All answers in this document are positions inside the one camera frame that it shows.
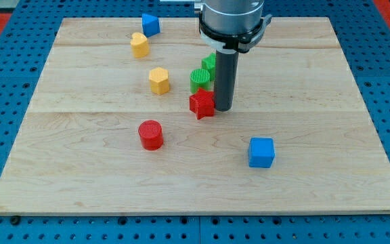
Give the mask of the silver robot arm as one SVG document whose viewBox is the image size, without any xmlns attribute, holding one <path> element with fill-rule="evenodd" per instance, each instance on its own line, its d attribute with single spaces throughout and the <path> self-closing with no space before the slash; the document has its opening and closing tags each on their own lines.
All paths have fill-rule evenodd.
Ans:
<svg viewBox="0 0 390 244">
<path fill-rule="evenodd" d="M 223 54 L 245 54 L 263 38 L 272 15 L 264 0 L 192 0 L 201 39 Z"/>
</svg>

